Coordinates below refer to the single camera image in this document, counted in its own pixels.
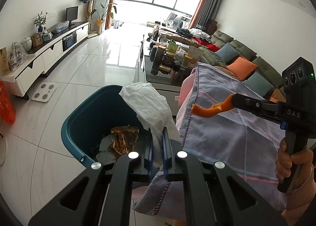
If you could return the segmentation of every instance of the gray curtain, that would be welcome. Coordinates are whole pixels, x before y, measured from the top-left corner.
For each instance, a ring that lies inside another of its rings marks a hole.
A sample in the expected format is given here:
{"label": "gray curtain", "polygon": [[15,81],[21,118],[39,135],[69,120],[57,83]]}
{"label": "gray curtain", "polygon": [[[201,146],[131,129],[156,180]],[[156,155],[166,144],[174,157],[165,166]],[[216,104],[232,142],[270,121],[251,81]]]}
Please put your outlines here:
{"label": "gray curtain", "polygon": [[206,23],[209,20],[214,20],[219,8],[221,0],[205,0],[201,12],[197,18],[196,28],[205,30]]}

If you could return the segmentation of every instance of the camera lens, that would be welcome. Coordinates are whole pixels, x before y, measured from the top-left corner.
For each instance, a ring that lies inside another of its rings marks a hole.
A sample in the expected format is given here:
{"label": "camera lens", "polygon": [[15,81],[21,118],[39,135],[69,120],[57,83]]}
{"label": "camera lens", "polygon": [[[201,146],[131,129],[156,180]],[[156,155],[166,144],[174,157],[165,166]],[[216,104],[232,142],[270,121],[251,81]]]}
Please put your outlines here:
{"label": "camera lens", "polygon": [[290,74],[290,81],[291,81],[292,84],[294,84],[296,82],[296,75],[295,75],[294,72],[292,72]]}
{"label": "camera lens", "polygon": [[285,77],[285,79],[284,79],[284,85],[285,85],[285,87],[287,87],[287,86],[289,85],[289,79],[288,79],[288,77]]}
{"label": "camera lens", "polygon": [[303,69],[301,67],[298,69],[297,75],[298,75],[298,78],[300,78],[300,79],[303,78]]}

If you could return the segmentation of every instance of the gold foil wrapper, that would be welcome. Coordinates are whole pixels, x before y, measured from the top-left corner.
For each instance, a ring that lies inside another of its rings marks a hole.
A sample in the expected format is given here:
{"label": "gold foil wrapper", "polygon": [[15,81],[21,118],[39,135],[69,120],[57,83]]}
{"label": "gold foil wrapper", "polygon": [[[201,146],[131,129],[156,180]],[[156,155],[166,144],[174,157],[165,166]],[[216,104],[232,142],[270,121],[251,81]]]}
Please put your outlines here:
{"label": "gold foil wrapper", "polygon": [[111,129],[111,133],[116,135],[116,140],[108,146],[117,158],[132,152],[139,135],[139,128],[134,126],[119,126]]}

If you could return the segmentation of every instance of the white wall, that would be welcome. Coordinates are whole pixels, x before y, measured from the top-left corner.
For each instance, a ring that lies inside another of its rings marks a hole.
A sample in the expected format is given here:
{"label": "white wall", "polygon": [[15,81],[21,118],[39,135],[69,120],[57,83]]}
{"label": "white wall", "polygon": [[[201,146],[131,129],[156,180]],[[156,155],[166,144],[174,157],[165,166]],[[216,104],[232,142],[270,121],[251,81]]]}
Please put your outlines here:
{"label": "white wall", "polygon": [[115,3],[117,14],[114,14],[114,19],[127,23],[146,25],[147,22],[167,19],[171,12],[176,13],[170,9],[134,1],[115,0]]}
{"label": "white wall", "polygon": [[79,6],[78,20],[86,21],[87,5],[79,0],[7,0],[0,12],[0,48],[11,50],[13,41],[20,42],[36,31],[33,22],[38,13],[56,11],[56,16],[47,19],[46,26],[51,27],[59,21],[65,21],[66,8]]}
{"label": "white wall", "polygon": [[316,19],[279,0],[223,0],[218,29],[239,40],[279,73],[298,57],[316,68]]}

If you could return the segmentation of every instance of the blue pillow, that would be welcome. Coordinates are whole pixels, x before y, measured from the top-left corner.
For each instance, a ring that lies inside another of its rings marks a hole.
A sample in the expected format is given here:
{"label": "blue pillow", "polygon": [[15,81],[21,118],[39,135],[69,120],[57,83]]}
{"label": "blue pillow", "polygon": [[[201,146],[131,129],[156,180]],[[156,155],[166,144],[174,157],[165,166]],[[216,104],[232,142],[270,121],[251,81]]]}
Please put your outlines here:
{"label": "blue pillow", "polygon": [[269,92],[269,90],[273,88],[273,85],[257,71],[242,83],[261,97],[264,97]]}
{"label": "blue pillow", "polygon": [[226,64],[234,57],[240,55],[240,52],[235,50],[234,47],[228,42],[224,45],[224,47],[216,51],[215,54],[219,56],[220,59],[222,59],[222,61]]}

